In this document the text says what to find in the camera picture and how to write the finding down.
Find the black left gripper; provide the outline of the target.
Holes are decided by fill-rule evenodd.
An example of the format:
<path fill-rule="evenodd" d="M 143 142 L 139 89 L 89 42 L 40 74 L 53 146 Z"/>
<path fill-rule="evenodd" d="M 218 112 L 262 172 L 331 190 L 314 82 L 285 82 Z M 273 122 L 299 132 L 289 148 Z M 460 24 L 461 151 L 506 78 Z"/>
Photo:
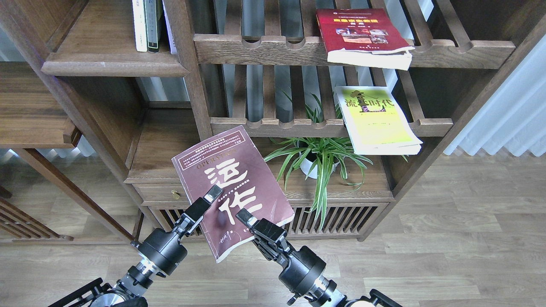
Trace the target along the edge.
<path fill-rule="evenodd" d="M 131 267 L 133 278 L 148 278 L 151 275 L 166 277 L 172 274 L 179 263 L 186 257 L 187 250 L 181 245 L 183 236 L 188 236 L 199 225 L 205 212 L 224 192 L 218 185 L 213 185 L 204 197 L 198 198 L 176 221 L 170 232 L 162 229 L 154 231 L 142 242 L 131 244 L 142 256 L 141 267 Z"/>

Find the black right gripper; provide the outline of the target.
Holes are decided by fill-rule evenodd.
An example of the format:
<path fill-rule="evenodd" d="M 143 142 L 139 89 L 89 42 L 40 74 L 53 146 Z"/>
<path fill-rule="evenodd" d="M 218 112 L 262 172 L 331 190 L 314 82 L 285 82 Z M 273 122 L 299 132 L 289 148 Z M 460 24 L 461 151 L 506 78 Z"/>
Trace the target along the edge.
<path fill-rule="evenodd" d="M 295 297 L 320 297 L 326 291 L 326 279 L 322 275 L 326 263 L 302 246 L 298 251 L 287 241 L 287 232 L 272 222 L 258 220 L 246 208 L 236 217 L 254 234 L 254 245 L 268 261 L 282 267 L 279 280 L 294 293 Z"/>

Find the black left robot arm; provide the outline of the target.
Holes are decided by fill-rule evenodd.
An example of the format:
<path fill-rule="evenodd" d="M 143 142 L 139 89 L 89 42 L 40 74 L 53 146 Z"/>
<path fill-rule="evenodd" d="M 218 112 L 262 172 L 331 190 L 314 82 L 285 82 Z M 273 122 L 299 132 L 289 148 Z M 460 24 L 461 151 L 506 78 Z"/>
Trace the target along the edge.
<path fill-rule="evenodd" d="M 222 191 L 217 185 L 212 186 L 205 196 L 199 197 L 191 204 L 175 222 L 171 231 L 154 229 L 142 243 L 132 241 L 131 245 L 138 249 L 142 260 L 136 266 L 131 266 L 127 274 L 113 287 L 108 283 L 103 284 L 101 278 L 96 278 L 52 303 L 51 306 L 80 307 L 86 304 L 90 307 L 144 306 L 145 303 L 137 300 L 149 289 L 155 276 L 165 278 L 172 274 L 187 256 L 187 249 L 181 244 L 183 236 L 189 236 L 193 232 Z"/>

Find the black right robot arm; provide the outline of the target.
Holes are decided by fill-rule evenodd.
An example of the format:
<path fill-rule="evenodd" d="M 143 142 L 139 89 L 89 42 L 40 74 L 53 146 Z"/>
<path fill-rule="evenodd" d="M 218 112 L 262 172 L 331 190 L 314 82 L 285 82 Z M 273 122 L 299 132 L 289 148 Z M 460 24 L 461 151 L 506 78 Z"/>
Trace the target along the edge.
<path fill-rule="evenodd" d="M 275 261 L 283 270 L 279 280 L 293 293 L 287 302 L 292 305 L 304 297 L 312 307 L 399 307 L 400 304 L 372 289 L 370 297 L 347 299 L 337 284 L 322 274 L 326 263 L 307 246 L 298 251 L 287 241 L 287 232 L 265 218 L 257 219 L 246 209 L 236 217 L 254 235 L 253 243 L 268 261 Z"/>

